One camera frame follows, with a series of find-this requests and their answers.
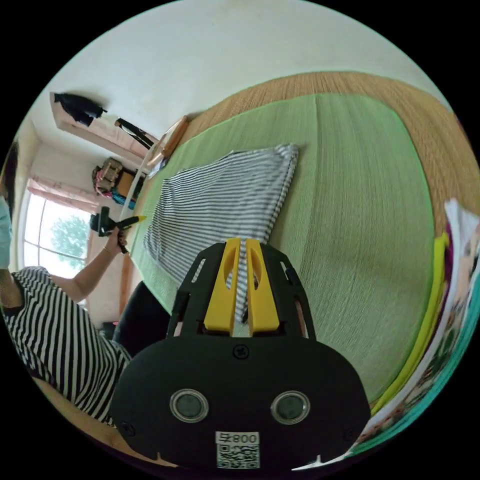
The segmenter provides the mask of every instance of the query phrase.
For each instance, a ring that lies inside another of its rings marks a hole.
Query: camera lens
[[[283,425],[301,422],[310,411],[310,401],[299,391],[286,391],[278,395],[271,404],[273,418]]]
[[[170,410],[182,422],[196,423],[207,416],[209,404],[199,391],[184,388],[171,396]]]

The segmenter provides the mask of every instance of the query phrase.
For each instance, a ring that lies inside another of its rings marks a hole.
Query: bracelet
[[[106,252],[108,252],[110,255],[114,255],[106,246],[103,247],[103,250],[105,250]]]

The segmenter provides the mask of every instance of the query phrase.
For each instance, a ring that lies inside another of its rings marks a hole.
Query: woman's hand
[[[117,227],[113,229],[113,232],[108,237],[105,245],[105,250],[112,255],[118,255],[122,252],[120,245],[127,246],[127,240],[125,239],[125,230],[119,230]]]

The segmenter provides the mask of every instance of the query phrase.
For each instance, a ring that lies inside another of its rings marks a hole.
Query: pink curtain
[[[95,214],[100,205],[98,197],[94,193],[36,175],[28,180],[27,190],[45,200],[51,200],[65,207],[72,207],[90,214]]]

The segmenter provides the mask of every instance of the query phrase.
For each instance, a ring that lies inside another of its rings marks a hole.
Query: striped cloth
[[[30,374],[44,380],[83,412],[112,425],[110,405],[130,355],[102,337],[88,312],[42,267],[12,273],[23,306],[4,308],[15,349]]]
[[[268,242],[298,156],[293,144],[232,151],[166,179],[144,248],[180,285],[199,252],[241,238],[235,320],[242,322],[247,308],[245,239]]]

